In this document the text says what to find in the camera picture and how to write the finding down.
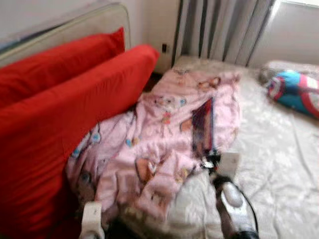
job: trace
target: blue pillow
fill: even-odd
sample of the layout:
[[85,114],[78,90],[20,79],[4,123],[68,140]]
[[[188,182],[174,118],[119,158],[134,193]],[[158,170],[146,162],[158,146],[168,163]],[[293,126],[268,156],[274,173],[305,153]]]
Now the blue pillow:
[[319,118],[319,82],[294,71],[283,71],[268,85],[268,95],[279,103]]

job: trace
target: wall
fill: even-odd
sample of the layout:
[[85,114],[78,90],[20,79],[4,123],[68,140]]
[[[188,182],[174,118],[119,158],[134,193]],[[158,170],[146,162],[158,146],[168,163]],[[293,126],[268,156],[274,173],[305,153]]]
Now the wall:
[[278,1],[251,56],[249,66],[271,60],[319,65],[319,7],[300,3],[316,0]]
[[128,9],[132,46],[148,43],[161,53],[155,71],[170,68],[179,0],[0,0],[0,45],[62,24],[103,5],[120,2]]
[[128,9],[132,46],[147,42],[145,0],[0,0],[0,44],[58,25],[111,2]]
[[147,42],[161,53],[163,43],[167,53],[161,53],[155,71],[164,73],[171,67],[179,0],[147,0]]

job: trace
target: white bed sheet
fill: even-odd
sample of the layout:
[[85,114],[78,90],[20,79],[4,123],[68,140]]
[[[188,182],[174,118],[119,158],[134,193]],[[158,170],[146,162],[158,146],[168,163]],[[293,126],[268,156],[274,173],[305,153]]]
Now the white bed sheet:
[[[258,71],[187,56],[174,67],[242,72],[242,123],[230,151],[241,154],[235,182],[254,205],[260,238],[318,238],[318,121],[270,101]],[[222,238],[215,190],[205,172],[185,183],[166,222],[133,209],[123,210],[122,220],[143,238]]]

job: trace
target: curtain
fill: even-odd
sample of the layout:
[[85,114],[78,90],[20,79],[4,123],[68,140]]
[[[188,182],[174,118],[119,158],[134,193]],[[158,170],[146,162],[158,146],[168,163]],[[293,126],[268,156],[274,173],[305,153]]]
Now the curtain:
[[181,0],[173,62],[192,55],[246,66],[274,0]]

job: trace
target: pink blanket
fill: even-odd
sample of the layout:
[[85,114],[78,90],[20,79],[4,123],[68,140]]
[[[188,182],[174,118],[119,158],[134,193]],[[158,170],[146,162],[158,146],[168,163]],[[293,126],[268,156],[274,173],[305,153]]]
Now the pink blanket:
[[106,221],[125,205],[164,220],[188,175],[200,170],[192,151],[192,111],[214,97],[215,146],[224,151],[236,136],[239,75],[218,77],[170,70],[140,97],[134,112],[97,124],[66,167],[81,206],[100,201]]

